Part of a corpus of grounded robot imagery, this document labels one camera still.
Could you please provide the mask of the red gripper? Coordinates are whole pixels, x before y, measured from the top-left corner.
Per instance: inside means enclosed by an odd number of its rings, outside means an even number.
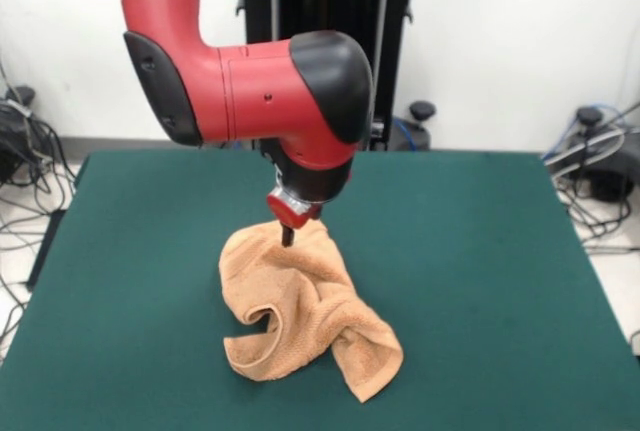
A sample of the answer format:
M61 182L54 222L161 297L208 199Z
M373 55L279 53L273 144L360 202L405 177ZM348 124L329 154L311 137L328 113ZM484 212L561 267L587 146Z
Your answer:
M322 204L299 200L285 190L272 190L267 196L267 204L281 223L281 245L284 248L293 245L295 230L320 217L323 207Z

